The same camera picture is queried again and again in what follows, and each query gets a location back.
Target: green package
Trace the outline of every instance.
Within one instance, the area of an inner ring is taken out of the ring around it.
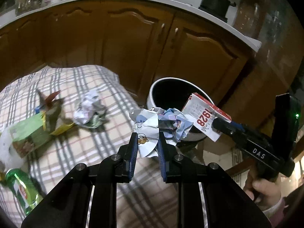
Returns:
[[[43,126],[41,113],[38,113],[9,128],[13,147],[21,158],[51,139],[51,135]]]

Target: red and white carton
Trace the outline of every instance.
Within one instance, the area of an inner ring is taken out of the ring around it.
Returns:
[[[192,93],[187,103],[182,109],[182,113],[189,114],[193,118],[193,125],[208,136],[214,142],[221,136],[221,132],[212,127],[212,122],[216,117],[220,117],[227,122],[231,122],[231,117],[203,98],[198,93]]]

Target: pink sleeve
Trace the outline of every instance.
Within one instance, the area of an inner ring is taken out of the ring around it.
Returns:
[[[269,218],[272,227],[276,227],[284,218],[283,210],[285,208],[285,200],[282,199],[282,202],[276,212]]]

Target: paper wrapper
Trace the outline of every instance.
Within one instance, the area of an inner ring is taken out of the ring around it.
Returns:
[[[177,109],[135,109],[130,112],[130,118],[135,122],[133,132],[138,134],[139,155],[148,158],[158,156],[155,147],[160,131],[164,132],[167,143],[176,145],[187,136],[193,125]]]
[[[84,128],[97,128],[103,124],[106,108],[101,104],[95,89],[87,92],[81,99],[75,101],[73,121]]]

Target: trash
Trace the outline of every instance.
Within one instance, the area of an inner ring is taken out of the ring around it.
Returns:
[[[56,91],[49,96],[45,96],[43,93],[36,89],[39,95],[40,105],[35,108],[36,114],[42,114],[42,120],[44,123],[44,130],[51,135],[59,135],[67,131],[74,126],[74,122],[71,119],[65,118],[62,111],[63,99],[53,99],[60,93]]]
[[[42,200],[28,175],[20,169],[10,169],[5,175],[7,186],[16,196],[25,215],[28,215]]]
[[[81,100],[75,101],[73,121],[84,128],[97,128],[105,119],[106,108],[100,103],[95,89],[87,92]]]
[[[187,136],[193,125],[189,120],[190,115],[184,115],[174,108],[166,111],[159,107],[150,110],[134,109],[130,111],[130,118],[135,122],[133,132],[138,134],[141,158],[158,156],[155,147],[160,131],[164,132],[167,143],[176,145]]]
[[[45,99],[39,92],[42,97],[39,113],[3,130],[0,136],[0,163],[6,170],[20,168],[27,154],[47,143],[53,135],[59,135],[74,125],[73,121],[64,116],[63,100],[52,101],[56,93],[51,94],[51,101],[48,101],[49,97]]]
[[[231,117],[217,108],[214,104],[203,98],[198,93],[192,93],[182,112],[188,116],[193,125],[208,136],[214,142],[221,136],[221,132],[212,127],[212,122],[216,117],[220,117],[227,122],[231,122]]]

